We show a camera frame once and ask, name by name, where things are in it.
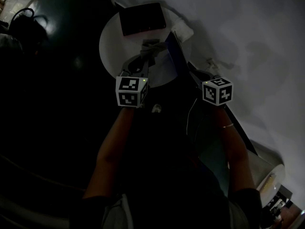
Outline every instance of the sleeve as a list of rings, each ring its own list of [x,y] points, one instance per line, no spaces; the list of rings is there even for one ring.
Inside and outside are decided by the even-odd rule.
[[[100,229],[102,227],[105,207],[108,203],[109,199],[101,196],[82,199],[72,209],[72,213],[69,216],[69,228]]]
[[[262,214],[259,191],[253,188],[245,188],[230,194],[229,200],[231,219],[244,218],[247,220],[250,229],[259,228]]]

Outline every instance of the white backdrop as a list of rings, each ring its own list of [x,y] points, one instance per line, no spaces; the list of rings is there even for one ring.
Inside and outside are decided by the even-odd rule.
[[[191,61],[213,57],[235,84],[229,104],[248,137],[282,156],[292,201],[305,209],[305,0],[159,1],[194,29]]]

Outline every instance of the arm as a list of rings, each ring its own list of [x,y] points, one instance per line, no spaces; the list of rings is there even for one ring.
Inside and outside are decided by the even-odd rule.
[[[246,146],[222,107],[212,107],[213,118],[230,165],[230,192],[244,188],[255,188],[252,179]]]
[[[125,143],[132,125],[134,108],[123,108],[103,141],[96,167],[83,198],[111,197]]]

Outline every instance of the floor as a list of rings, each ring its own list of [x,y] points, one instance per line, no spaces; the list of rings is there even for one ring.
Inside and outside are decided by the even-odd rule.
[[[30,1],[31,0],[6,0],[4,9],[0,14],[0,21],[10,23],[15,13],[26,8]]]

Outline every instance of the white round table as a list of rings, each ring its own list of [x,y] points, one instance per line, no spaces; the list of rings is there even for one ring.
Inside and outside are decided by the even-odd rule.
[[[123,36],[119,13],[115,14],[104,27],[99,44],[100,57],[105,69],[112,77],[118,76],[123,64],[133,56],[140,54],[144,39],[160,39],[164,42],[172,26],[179,17],[172,11],[162,8],[166,28]],[[191,40],[181,44],[188,62],[191,55]],[[177,72],[168,51],[163,51],[155,58],[156,64],[149,68],[149,85],[157,87],[176,78]]]
[[[260,191],[263,186],[265,185],[267,179],[272,175],[275,175],[275,179],[272,182],[272,184],[269,186],[269,189],[266,189],[264,192]],[[281,187],[282,182],[285,179],[285,167],[280,164],[277,165],[270,171],[270,173],[266,176],[264,180],[260,183],[260,185],[257,187],[257,190],[260,191],[261,195],[261,201],[262,206],[265,207],[269,202],[274,198],[274,196],[277,194],[278,190]]]

